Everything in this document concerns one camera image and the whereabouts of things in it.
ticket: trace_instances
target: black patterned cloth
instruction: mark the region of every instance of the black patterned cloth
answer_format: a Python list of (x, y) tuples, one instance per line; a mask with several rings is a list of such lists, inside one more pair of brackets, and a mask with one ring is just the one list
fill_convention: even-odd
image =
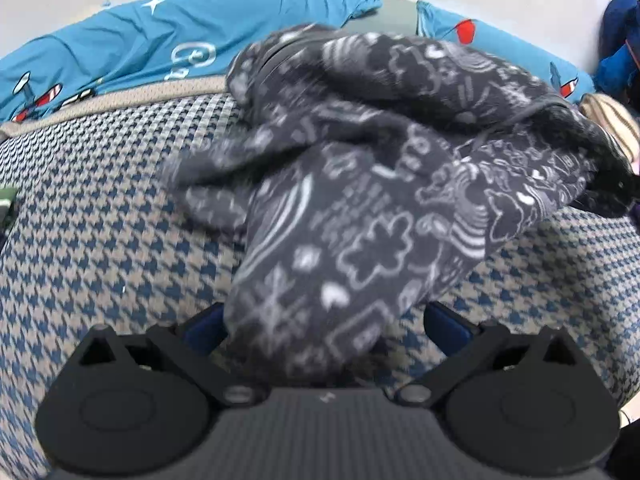
[(599, 126), (466, 46), (295, 27), (244, 49), (227, 81), (251, 128), (163, 174), (195, 221), (246, 234), (225, 324), (268, 380), (337, 372), (569, 202), (632, 201)]
[[(195, 228), (156, 174), (172, 153), (223, 139), (238, 115), (228, 94), (207, 95), (74, 119), (0, 145), (0, 186), (20, 185), (22, 204), (0, 252), (0, 468), (11, 478), (49, 470), (33, 419), (88, 327), (137, 333), (225, 299), (241, 248)], [(442, 300), (514, 332), (567, 327), (622, 405), (640, 388), (639, 246), (629, 218), (565, 207)], [(442, 358), (415, 305), (350, 369), (395, 389)]]

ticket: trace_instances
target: white doodle print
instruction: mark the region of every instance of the white doodle print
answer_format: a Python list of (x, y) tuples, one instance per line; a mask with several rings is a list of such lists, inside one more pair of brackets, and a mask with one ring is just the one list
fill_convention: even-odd
[(309, 117), (300, 119), (300, 128), (293, 130), (291, 138), (300, 144), (312, 144), (318, 140), (316, 127)]
[(518, 191), (516, 192), (516, 196), (518, 197), (518, 200), (520, 200), (523, 204), (534, 205), (536, 203), (536, 199), (531, 195), (527, 195)]
[(485, 189), (491, 209), (495, 213), (494, 223), (489, 231), (493, 243), (510, 240), (522, 230), (524, 211), (510, 194)]
[(266, 126), (260, 126), (244, 145), (252, 150), (263, 152), (273, 139), (273, 132)]
[(431, 151), (431, 143), (422, 136), (422, 129), (417, 124), (412, 124), (407, 129), (407, 134), (407, 140), (400, 149), (395, 173), (405, 182), (411, 182), (422, 167), (421, 159)]
[(511, 75), (504, 69), (504, 67), (500, 67), (498, 70), (496, 70), (496, 73), (503, 81), (507, 81), (511, 77)]
[(463, 266), (464, 260), (458, 255), (444, 261), (440, 267), (440, 273), (431, 285), (433, 297), (437, 298), (444, 290), (447, 290), (459, 280), (460, 271), (463, 269)]
[(459, 113), (455, 117), (455, 121), (457, 123), (463, 123), (463, 124), (474, 124), (477, 120), (478, 118), (476, 117), (476, 115), (473, 112), (469, 112), (469, 111)]
[(491, 72), (497, 67), (491, 59), (483, 56), (477, 50), (464, 48), (449, 41), (440, 41), (439, 43), (444, 52), (462, 70), (479, 74)]
[(425, 274), (427, 280), (424, 285), (424, 290), (431, 290), (430, 284), (436, 279), (438, 270), (440, 269), (440, 262), (444, 256), (446, 250), (445, 245), (442, 242), (437, 242), (434, 246), (430, 247), (431, 254), (425, 257), (424, 263), (409, 263), (406, 268), (415, 274)]
[(320, 288), (320, 303), (325, 310), (329, 311), (334, 306), (344, 308), (349, 305), (351, 295), (349, 291), (339, 283), (325, 282)]
[(424, 57), (429, 59), (442, 59), (447, 53), (442, 48), (438, 48), (437, 44), (428, 44), (424, 49)]
[(533, 197), (540, 209), (541, 218), (546, 218), (553, 211), (558, 209), (558, 204), (555, 200), (551, 200), (545, 191), (536, 189), (527, 184), (524, 185), (524, 189)]
[(309, 345), (300, 352), (287, 355), (285, 371), (289, 377), (324, 374), (331, 357), (321, 346)]
[[(229, 70), (236, 70), (236, 63), (240, 59), (241, 56), (235, 56), (231, 61), (231, 66)], [(250, 72), (252, 67), (254, 66), (254, 61), (252, 59), (245, 59), (241, 63), (242, 72)]]
[(398, 178), (398, 174), (394, 170), (383, 166), (382, 164), (374, 164), (371, 167), (371, 172), (375, 173), (377, 176), (386, 178), (387, 180), (395, 180), (396, 178)]
[(428, 187), (419, 187), (414, 191), (415, 201), (420, 205), (427, 205), (433, 198), (433, 195)]
[(572, 173), (573, 161), (558, 153), (552, 153), (547, 162), (551, 165), (545, 166), (548, 172), (552, 172), (554, 176), (550, 180), (561, 180), (562, 177), (569, 176)]
[(514, 82), (498, 85), (493, 81), (489, 81), (489, 84), (494, 86), (494, 88), (497, 88), (502, 93), (511, 107), (525, 107), (531, 102), (531, 98), (525, 94), (525, 88), (522, 85), (518, 85)]
[(327, 41), (322, 46), (322, 63), (325, 67), (342, 74), (360, 73), (366, 68), (370, 46), (371, 43), (362, 36), (347, 36)]
[(414, 216), (405, 211), (391, 220), (375, 219), (337, 258), (337, 269), (349, 278), (353, 290), (362, 290), (377, 276), (396, 276), (414, 246)]
[(382, 326), (391, 323), (394, 319), (395, 316), (386, 303), (382, 300), (376, 300), (351, 316), (338, 328), (329, 332), (324, 342), (331, 354), (339, 362), (343, 362), (343, 351), (356, 346), (358, 353), (361, 353), (373, 346), (380, 335), (380, 332), (376, 334), (375, 331), (372, 331), (371, 328), (374, 324), (378, 325), (378, 330), (381, 330)]
[[(404, 46), (402, 44), (396, 44), (389, 49), (389, 54), (391, 54), (391, 58), (389, 60), (389, 70), (396, 76), (396, 83), (399, 86), (402, 86), (403, 80), (406, 76), (406, 73), (409, 72), (411, 75), (413, 71), (411, 70), (411, 61), (415, 64), (418, 64), (426, 70), (424, 74), (423, 82), (429, 81), (429, 85), (424, 85), (422, 89), (419, 91), (420, 95), (435, 95), (438, 90), (440, 90), (440, 86), (442, 85), (442, 78), (440, 74), (438, 74), (435, 67), (431, 64), (431, 62), (427, 61), (420, 49), (417, 46)], [(408, 60), (408, 56), (406, 54), (411, 54), (413, 59)]]
[[(524, 150), (524, 153), (526, 153), (532, 161), (542, 160), (542, 152), (536, 148), (527, 148)], [(544, 178), (538, 170), (533, 170), (532, 176), (533, 178)]]
[(331, 106), (318, 105), (313, 112), (321, 119), (362, 124), (380, 115), (380, 110), (368, 106), (354, 106), (347, 101), (335, 100)]
[(293, 65), (294, 65), (294, 63), (293, 63), (293, 62), (294, 62), (294, 59), (293, 59), (293, 58), (289, 58), (289, 59), (287, 59), (286, 61), (283, 61), (282, 63), (280, 63), (280, 64), (278, 65), (278, 67), (276, 68), (276, 70), (278, 71), (278, 73), (279, 73), (280, 75), (286, 75), (286, 73), (287, 73), (289, 70), (292, 70), (292, 69), (293, 69)]
[(300, 34), (301, 30), (294, 30), (293, 32), (285, 32), (278, 41), (279, 43), (287, 43), (287, 41), (295, 40)]
[(420, 299), (422, 292), (422, 280), (410, 280), (402, 289), (398, 296), (398, 309), (400, 314), (404, 314)]
[(280, 198), (272, 214), (265, 215), (258, 230), (262, 237), (252, 240), (251, 247), (234, 276), (235, 283), (247, 279), (255, 267), (298, 225), (311, 199), (312, 189), (313, 177), (307, 175)]
[(324, 174), (331, 180), (335, 180), (345, 171), (353, 171), (358, 167), (358, 155), (354, 152), (343, 155), (331, 155), (328, 149), (322, 150), (328, 155), (328, 160), (324, 165)]
[(439, 203), (453, 204), (464, 188), (458, 183), (461, 173), (466, 171), (467, 165), (462, 166), (457, 161), (446, 162), (431, 175), (431, 185), (426, 188), (425, 195), (431, 195), (421, 205), (428, 206), (431, 200)]
[(501, 191), (504, 192), (508, 192), (511, 190), (509, 186), (509, 175), (503, 168), (484, 161), (478, 164), (478, 168), (484, 174), (484, 178), (486, 179), (488, 184), (495, 184), (500, 188)]
[(526, 177), (527, 168), (523, 166), (513, 165), (503, 158), (496, 158), (494, 159), (494, 173), (498, 175), (498, 179), (496, 182), (500, 182), (500, 180), (502, 180), (501, 189), (503, 191), (510, 191), (511, 187), (509, 186), (509, 175), (515, 177)]
[(225, 323), (230, 330), (244, 325), (251, 325), (255, 321), (260, 323), (263, 330), (251, 339), (250, 344), (260, 348), (265, 355), (271, 356), (282, 346), (287, 345), (294, 338), (302, 337), (308, 330), (309, 310), (305, 297), (294, 301), (284, 300), (295, 285), (280, 264), (267, 274), (263, 282), (254, 283), (254, 291), (237, 289), (236, 301), (243, 303), (244, 316), (235, 318), (238, 310), (225, 311)]
[(247, 93), (249, 89), (249, 75), (247, 73), (238, 74), (233, 81), (226, 83), (229, 87), (229, 91), (233, 92), (238, 100), (238, 103), (243, 105), (247, 102)]
[[(511, 169), (513, 167), (514, 170), (520, 170), (520, 166), (526, 168), (529, 165), (529, 159), (526, 153), (523, 153), (522, 150), (518, 150), (513, 147), (511, 142), (505, 142), (504, 153), (509, 158), (509, 165), (507, 169)], [(516, 174), (522, 174), (520, 172), (511, 173), (514, 176)]]
[(378, 42), (380, 36), (381, 34), (377, 32), (367, 32), (366, 34), (364, 34), (364, 39), (367, 40), (367, 43), (369, 43), (370, 45), (374, 45)]
[(484, 206), (475, 206), (471, 214), (454, 213), (449, 241), (467, 258), (483, 260), (486, 256), (486, 227), (488, 214)]
[(455, 83), (458, 75), (460, 74), (456, 66), (448, 59), (443, 59), (442, 62), (440, 62), (438, 65), (438, 73), (445, 85)]
[(255, 195), (257, 197), (266, 196), (267, 193), (269, 193), (270, 189), (271, 189), (271, 179), (265, 178), (262, 181), (262, 184), (260, 184), (260, 187), (258, 188), (258, 191), (256, 191)]
[[(220, 224), (223, 223), (222, 218), (227, 218), (228, 226), (237, 228), (246, 221), (246, 209), (238, 203), (236, 195), (228, 189), (191, 186), (184, 197), (199, 222), (211, 224), (218, 216)], [(212, 208), (212, 202), (215, 202), (218, 208)]]
[(431, 234), (438, 240), (447, 240), (451, 233), (451, 222), (438, 213), (427, 213), (418, 218), (415, 223), (415, 232), (420, 236)]
[(314, 245), (296, 247), (293, 253), (292, 268), (299, 272), (311, 272), (320, 263), (322, 250)]
[(358, 352), (367, 351), (378, 340), (381, 332), (382, 330), (379, 325), (375, 323), (370, 324), (353, 338), (353, 347)]
[(269, 120), (276, 126), (282, 126), (289, 117), (289, 111), (280, 103), (276, 103), (271, 109)]
[(329, 252), (336, 255), (351, 245), (360, 233), (360, 219), (365, 219), (368, 224), (369, 218), (379, 216), (391, 201), (382, 184), (376, 182), (370, 173), (361, 173), (344, 187), (342, 197), (312, 216), (309, 227), (321, 233), (321, 240)]

